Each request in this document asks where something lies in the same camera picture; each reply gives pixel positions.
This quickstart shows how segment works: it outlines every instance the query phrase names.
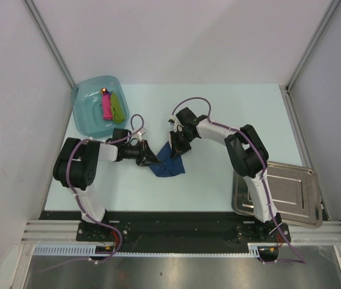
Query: green cloth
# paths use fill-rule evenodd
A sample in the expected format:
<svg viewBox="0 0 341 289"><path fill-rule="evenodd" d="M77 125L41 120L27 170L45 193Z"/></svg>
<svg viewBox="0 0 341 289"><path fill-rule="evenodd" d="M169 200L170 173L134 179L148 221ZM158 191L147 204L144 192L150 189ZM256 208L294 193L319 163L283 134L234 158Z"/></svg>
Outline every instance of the green cloth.
<svg viewBox="0 0 341 289"><path fill-rule="evenodd" d="M110 108L112 114L112 121L115 123L124 122L124 114L121 105L118 101L118 97L115 92L111 93L110 96Z"/></svg>

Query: cable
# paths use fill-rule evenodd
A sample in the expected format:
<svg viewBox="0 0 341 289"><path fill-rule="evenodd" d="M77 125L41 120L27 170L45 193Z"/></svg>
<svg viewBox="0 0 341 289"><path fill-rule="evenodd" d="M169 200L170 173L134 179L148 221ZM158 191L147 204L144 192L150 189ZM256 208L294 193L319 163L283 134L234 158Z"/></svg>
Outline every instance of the cable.
<svg viewBox="0 0 341 289"><path fill-rule="evenodd" d="M266 184L266 181L264 179L264 174L266 172L266 163L264 162L263 158L261 157L259 151L257 150L257 148L254 146L254 144L251 142L251 140L242 132L240 131L239 129L236 129L236 128L231 128L227 125L223 125L222 123L218 123L218 122L213 122L211 119L210 119L210 113L212 111L212 105L210 104L210 102L206 99L206 98L201 98L201 97L194 97L194 98L188 98L188 99L185 99L184 101L180 102L176 107L175 109L173 110L173 112L171 113L172 115L174 115L174 113L176 112L177 108L180 107L180 105L184 104L185 102L187 101L191 101L193 99L201 99L202 101L205 101L208 106L209 106L209 111L207 113L207 121L212 124L212 125L216 125L216 126L219 126L221 128L225 128L225 129L228 129L229 131L234 131L234 132L238 132L247 142L248 144L250 145L250 147L252 148L252 150L254 151L254 153L257 155L258 159L260 160L261 162L261 165L262 165L262 172L260 174L260 178L261 178L261 182L262 182L262 185L264 187L264 190L265 190L265 194L266 194L266 199L268 200L268 208L269 208L269 213L272 217L272 220L273 220L273 223L275 225L275 227L277 228L277 231L280 233L280 235L283 237L285 243L289 246L289 248L293 251L293 253L297 256L297 258L299 258L300 260L296 260L296 259L281 259L281 260L275 260L275 261L271 261L271 262L264 262L264 260L261 259L261 257L259 258L260 261L263 263L263 264L266 264L266 263L286 263L286 262L296 262L296 263L303 263L303 264L306 264L306 261L305 261L305 258L300 254L299 251L296 250L296 248L294 248L292 246L292 244L289 242L289 240L286 238L286 236L284 235L283 231L281 230L281 228L279 227L274 215L273 215L273 211L272 211L272 205L271 205L271 198L269 197L269 190L268 190L268 186Z"/></svg>
<svg viewBox="0 0 341 289"><path fill-rule="evenodd" d="M142 120L142 125L140 128L138 128L137 130L133 131L131 134L129 134L127 137L123 137L119 140L114 140L114 141L109 141L109 142L106 142L108 145L113 145L115 143L119 143L120 141L123 141L123 140L127 140L128 138L131 138L133 135L135 135L136 133L138 133L143 127L144 127L144 118L140 115L140 114L134 114L131 118L131 124L133 123L133 118L138 116L141 120ZM71 165L72 165L72 162L73 162L73 159L74 159L74 155L75 153L77 152L77 150L81 147L82 144L90 141L91 139L89 138L85 138L83 140L81 140L75 147L74 149L72 150L72 153L70 154L69 156L69 160L67 162L67 168L66 168L66 183L67 185L69 186L69 188L73 191L73 194L75 195L75 201L77 202L78 204L78 207L79 209L81 210L81 212L83 213L83 215L85 217L87 217L89 220L91 220L93 223L97 224L97 225L100 225L100 226L103 226L103 227L106 227L108 229L111 229L113 230L115 233L117 233L117 236L118 236L118 242L116 242L117 244L117 248L111 252L107 257L105 257L104 259L102 260L98 260L98 261L95 261L94 263L95 264L100 264L100 263L104 263L105 261L109 260L112 256L114 256L121 248L122 246L122 234L121 232L114 226L111 226L111 225L108 225L108 224L105 224L105 223L102 223L100 221L97 221L96 219L94 219L92 216L90 216L90 214L88 212L86 212L86 209L83 207L82 203L81 203L81 200L79 198L79 194L76 190L76 188L74 188L74 186L72 185L72 183L70 182L70 168L71 168ZM91 258L75 258L75 259L71 259L71 260L68 260L68 261L65 261L65 262L62 262L62 263L59 263L59 264L56 264L56 265L53 265L53 266L50 266L50 267L47 267L47 268L44 268L44 269L41 269L41 270L37 270L36 272L37 273L42 273L42 272L45 272L45 271L48 271L48 270L51 270L51 269L55 269L57 267L60 267L60 266L63 266L63 265L66 265L68 263L72 263L72 262L76 262L76 261L85 261L85 260L89 260L91 261Z"/></svg>

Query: pink cloth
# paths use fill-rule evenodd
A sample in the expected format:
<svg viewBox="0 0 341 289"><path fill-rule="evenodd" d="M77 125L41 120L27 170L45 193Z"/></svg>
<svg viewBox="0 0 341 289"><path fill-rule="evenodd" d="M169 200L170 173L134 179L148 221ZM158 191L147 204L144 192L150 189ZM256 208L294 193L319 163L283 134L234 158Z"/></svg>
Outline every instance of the pink cloth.
<svg viewBox="0 0 341 289"><path fill-rule="evenodd" d="M103 110L103 119L112 120L109 94L102 95L102 110Z"/></svg>

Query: white arm segment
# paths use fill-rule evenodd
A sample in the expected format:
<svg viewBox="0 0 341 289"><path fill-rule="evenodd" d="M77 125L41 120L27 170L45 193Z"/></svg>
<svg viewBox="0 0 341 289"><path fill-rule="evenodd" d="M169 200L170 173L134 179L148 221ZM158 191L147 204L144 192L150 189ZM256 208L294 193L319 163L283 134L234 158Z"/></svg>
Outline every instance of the white arm segment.
<svg viewBox="0 0 341 289"><path fill-rule="evenodd" d="M97 221L101 222L103 215L105 215L105 207L102 205L102 202L99 199L94 183L89 185L85 191L82 191L79 188L76 188L76 191L78 193L79 200L85 209L85 212L87 212ZM91 221L85 215L82 215L82 219L88 223L93 223L93 221Z"/></svg>
<svg viewBox="0 0 341 289"><path fill-rule="evenodd" d="M202 120L197 125L197 131L201 138L208 138L209 140L214 140L217 143L221 143L222 145L225 145L225 141L224 141L225 138L228 135L234 133L233 131L230 131L229 129L225 129L225 128L210 124L207 119ZM254 216L257 218L257 220L260 220L261 222L265 223L267 221L272 220L272 216L269 213L268 199L266 198L266 192L262 184L260 174L261 172L256 174L256 177L253 179L250 178L249 176L246 176L244 179L248 185L249 193L253 201ZM268 179L266 176L267 176L267 172L265 172L264 178L268 186L268 194L271 200L273 216L276 216L277 209L273 203L271 190L269 189Z"/></svg>

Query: blue plastic bin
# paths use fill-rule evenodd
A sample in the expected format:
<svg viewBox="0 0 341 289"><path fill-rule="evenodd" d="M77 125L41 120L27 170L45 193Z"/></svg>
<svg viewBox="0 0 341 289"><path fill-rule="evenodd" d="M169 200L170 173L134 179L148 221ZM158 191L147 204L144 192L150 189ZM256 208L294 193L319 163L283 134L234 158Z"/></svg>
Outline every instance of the blue plastic bin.
<svg viewBox="0 0 341 289"><path fill-rule="evenodd" d="M125 121L117 124L102 117L102 95L100 90L106 87L115 92L123 110ZM114 128L124 128L129 119L129 109L123 95L121 85L113 76L99 76L80 82L72 92L71 99L76 129L79 133L94 138L112 135Z"/></svg>

